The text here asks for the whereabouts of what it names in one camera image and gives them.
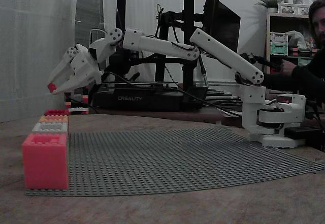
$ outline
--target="lego baseplate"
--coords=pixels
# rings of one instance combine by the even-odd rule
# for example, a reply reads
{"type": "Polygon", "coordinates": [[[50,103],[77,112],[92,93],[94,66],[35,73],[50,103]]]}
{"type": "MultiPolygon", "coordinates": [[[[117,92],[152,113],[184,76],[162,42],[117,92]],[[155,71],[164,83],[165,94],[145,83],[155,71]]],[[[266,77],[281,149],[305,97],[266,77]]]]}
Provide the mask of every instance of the lego baseplate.
{"type": "Polygon", "coordinates": [[[325,169],[281,149],[263,148],[217,127],[174,131],[72,133],[69,189],[29,196],[128,196],[263,182],[325,169]]]}

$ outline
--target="man's hand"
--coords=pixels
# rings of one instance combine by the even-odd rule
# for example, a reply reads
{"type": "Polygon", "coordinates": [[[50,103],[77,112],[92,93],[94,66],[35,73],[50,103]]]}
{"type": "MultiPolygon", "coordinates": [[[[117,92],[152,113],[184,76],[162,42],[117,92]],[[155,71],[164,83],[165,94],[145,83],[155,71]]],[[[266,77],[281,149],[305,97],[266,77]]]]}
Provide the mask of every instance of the man's hand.
{"type": "Polygon", "coordinates": [[[284,75],[291,76],[291,73],[293,72],[293,69],[295,67],[296,67],[296,65],[291,63],[290,61],[282,60],[281,72],[284,75]]]}

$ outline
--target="monitor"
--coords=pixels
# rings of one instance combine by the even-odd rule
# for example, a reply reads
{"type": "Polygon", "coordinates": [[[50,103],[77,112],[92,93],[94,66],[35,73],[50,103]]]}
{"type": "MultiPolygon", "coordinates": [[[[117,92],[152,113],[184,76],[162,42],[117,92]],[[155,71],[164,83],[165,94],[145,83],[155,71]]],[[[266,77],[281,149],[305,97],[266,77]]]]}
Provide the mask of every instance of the monitor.
{"type": "Polygon", "coordinates": [[[203,15],[203,30],[237,52],[240,16],[219,0],[206,0],[203,15]]]}

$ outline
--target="white robotic arm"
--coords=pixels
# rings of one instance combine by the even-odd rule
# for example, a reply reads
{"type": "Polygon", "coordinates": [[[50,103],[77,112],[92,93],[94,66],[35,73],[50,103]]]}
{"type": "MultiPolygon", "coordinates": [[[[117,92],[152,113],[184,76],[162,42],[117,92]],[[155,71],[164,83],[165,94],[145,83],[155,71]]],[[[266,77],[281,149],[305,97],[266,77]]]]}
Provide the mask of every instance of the white robotic arm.
{"type": "Polygon", "coordinates": [[[99,70],[98,63],[112,55],[115,46],[122,40],[125,49],[149,51],[186,60],[198,59],[200,49],[203,49],[253,84],[261,84],[264,78],[258,68],[200,29],[197,29],[190,39],[197,46],[191,46],[161,40],[136,29],[127,29],[123,35],[120,29],[115,28],[107,33],[105,38],[93,42],[89,49],[79,44],[69,48],[49,77],[49,90],[58,94],[86,86],[92,81],[100,84],[103,73],[99,70]],[[73,77],[56,88],[54,80],[67,69],[74,72],[73,77]]]}
{"type": "MultiPolygon", "coordinates": [[[[72,91],[75,88],[88,85],[93,80],[101,83],[102,72],[98,62],[105,60],[115,52],[115,46],[123,40],[123,48],[134,51],[149,51],[173,56],[186,60],[196,60],[200,56],[200,49],[216,57],[221,63],[239,73],[243,79],[252,84],[263,82],[263,73],[244,58],[221,44],[199,28],[194,32],[190,41],[195,46],[174,43],[144,34],[142,31],[127,29],[124,36],[118,28],[109,32],[104,39],[92,43],[89,50],[81,45],[70,48],[63,56],[61,63],[49,78],[49,89],[53,94],[72,91]],[[74,72],[73,78],[56,88],[53,81],[67,68],[74,72]]],[[[257,140],[264,146],[295,147],[302,144],[284,136],[286,127],[299,126],[304,119],[305,97],[292,95],[291,103],[270,104],[265,100],[265,87],[241,85],[243,101],[242,125],[250,132],[251,140],[257,140]],[[280,109],[278,112],[265,109],[280,109]],[[280,130],[257,125],[257,113],[264,123],[280,123],[280,130]]]]}

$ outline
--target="table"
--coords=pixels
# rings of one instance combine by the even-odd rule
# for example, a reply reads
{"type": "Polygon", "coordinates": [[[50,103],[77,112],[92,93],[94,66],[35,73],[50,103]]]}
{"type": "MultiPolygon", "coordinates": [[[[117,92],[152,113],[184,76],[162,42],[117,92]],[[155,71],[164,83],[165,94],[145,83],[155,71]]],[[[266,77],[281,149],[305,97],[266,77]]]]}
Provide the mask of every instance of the table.
{"type": "MultiPolygon", "coordinates": [[[[0,223],[325,223],[325,171],[262,183],[129,197],[27,197],[21,143],[39,117],[0,123],[0,223]]],[[[122,115],[70,116],[70,132],[176,130],[215,124],[122,115]]],[[[243,129],[232,128],[242,136],[243,129]]],[[[289,150],[325,163],[314,148],[289,150]]]]}

